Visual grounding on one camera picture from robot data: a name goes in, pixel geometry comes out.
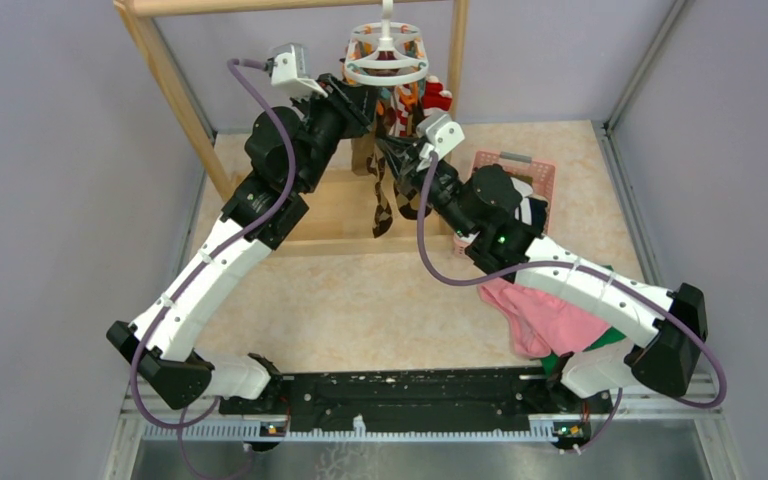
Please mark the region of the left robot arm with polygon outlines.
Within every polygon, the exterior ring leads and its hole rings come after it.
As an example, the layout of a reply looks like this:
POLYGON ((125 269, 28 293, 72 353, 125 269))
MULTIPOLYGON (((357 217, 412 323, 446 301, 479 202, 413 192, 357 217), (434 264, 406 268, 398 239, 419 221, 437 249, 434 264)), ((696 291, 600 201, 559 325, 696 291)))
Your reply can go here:
POLYGON ((308 212, 313 192, 344 139, 370 133, 379 92, 331 74, 290 106, 270 107, 244 145, 250 173, 226 201, 207 239, 142 314, 117 321, 108 341, 168 407, 202 396, 240 397, 257 413, 279 404, 268 362, 253 355, 209 360, 195 350, 208 321, 237 284, 274 253, 308 212))

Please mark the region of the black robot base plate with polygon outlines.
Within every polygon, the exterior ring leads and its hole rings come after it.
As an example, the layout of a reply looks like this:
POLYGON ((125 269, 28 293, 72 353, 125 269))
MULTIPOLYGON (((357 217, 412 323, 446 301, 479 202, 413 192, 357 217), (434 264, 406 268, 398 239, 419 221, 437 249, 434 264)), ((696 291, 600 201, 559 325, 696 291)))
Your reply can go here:
POLYGON ((293 433, 524 431, 539 414, 578 420, 611 409, 610 396, 581 399, 539 367, 285 373, 255 400, 221 400, 222 415, 287 415, 293 433))

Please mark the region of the brown argyle sock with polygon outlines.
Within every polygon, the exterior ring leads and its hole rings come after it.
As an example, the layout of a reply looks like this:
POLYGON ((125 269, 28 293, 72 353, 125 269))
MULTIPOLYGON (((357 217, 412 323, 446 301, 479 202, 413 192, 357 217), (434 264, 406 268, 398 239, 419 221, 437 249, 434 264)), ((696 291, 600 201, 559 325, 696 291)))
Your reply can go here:
POLYGON ((370 147, 366 158, 366 169, 374 177, 373 193, 376 199, 372 235, 374 238, 380 238, 391 229, 394 215, 391 204, 384 193, 383 180, 386 175, 386 165, 376 144, 376 134, 370 133, 367 137, 370 147))
POLYGON ((404 193, 400 190, 399 185, 394 183, 393 192, 396 200, 397 211, 402 218, 416 221, 420 216, 425 218, 432 212, 432 209, 427 207, 424 213, 420 214, 420 196, 417 190, 410 189, 407 193, 404 193))

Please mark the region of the white round clip hanger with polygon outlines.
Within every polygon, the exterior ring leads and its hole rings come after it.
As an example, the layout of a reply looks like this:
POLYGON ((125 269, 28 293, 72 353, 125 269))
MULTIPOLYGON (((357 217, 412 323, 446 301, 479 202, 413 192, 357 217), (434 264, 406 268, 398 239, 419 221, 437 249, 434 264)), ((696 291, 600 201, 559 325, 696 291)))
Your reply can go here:
POLYGON ((343 75, 353 84, 397 87, 423 80, 429 59, 421 29, 395 22, 394 1, 381 2, 379 22, 355 27, 343 62, 343 75))

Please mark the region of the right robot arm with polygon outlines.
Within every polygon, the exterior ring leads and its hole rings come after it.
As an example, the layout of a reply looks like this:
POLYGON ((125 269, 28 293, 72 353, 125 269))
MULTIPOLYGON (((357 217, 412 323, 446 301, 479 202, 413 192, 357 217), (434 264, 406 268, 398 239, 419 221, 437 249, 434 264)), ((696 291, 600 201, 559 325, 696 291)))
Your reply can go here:
POLYGON ((569 358, 560 376, 546 385, 554 409, 572 412, 586 397, 629 385, 690 402, 686 395, 698 362, 711 355, 701 289, 636 282, 566 249, 545 231, 546 203, 526 194, 527 183, 498 164, 462 180, 444 159, 443 141, 383 135, 376 144, 398 186, 470 237, 465 253, 482 273, 470 285, 499 280, 534 289, 624 336, 625 348, 565 349, 569 358))

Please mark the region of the white sock black stripes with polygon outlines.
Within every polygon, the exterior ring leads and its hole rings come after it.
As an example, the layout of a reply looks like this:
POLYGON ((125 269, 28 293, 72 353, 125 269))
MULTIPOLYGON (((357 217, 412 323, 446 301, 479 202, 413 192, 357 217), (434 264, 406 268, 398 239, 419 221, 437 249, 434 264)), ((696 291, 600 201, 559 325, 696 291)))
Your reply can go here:
POLYGON ((518 178, 511 178, 512 184, 522 196, 522 200, 515 211, 515 217, 522 223, 545 229, 547 221, 548 202, 537 195, 532 186, 518 178))

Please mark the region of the red white striped sock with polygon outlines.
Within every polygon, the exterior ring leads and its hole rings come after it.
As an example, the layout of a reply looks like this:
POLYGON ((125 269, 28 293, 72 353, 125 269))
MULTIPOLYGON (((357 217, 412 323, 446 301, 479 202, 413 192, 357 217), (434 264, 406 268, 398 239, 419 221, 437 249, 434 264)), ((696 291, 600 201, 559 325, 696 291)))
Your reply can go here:
POLYGON ((418 125, 436 110, 448 112, 453 94, 437 76, 402 85, 396 90, 395 109, 397 136, 413 136, 418 125))

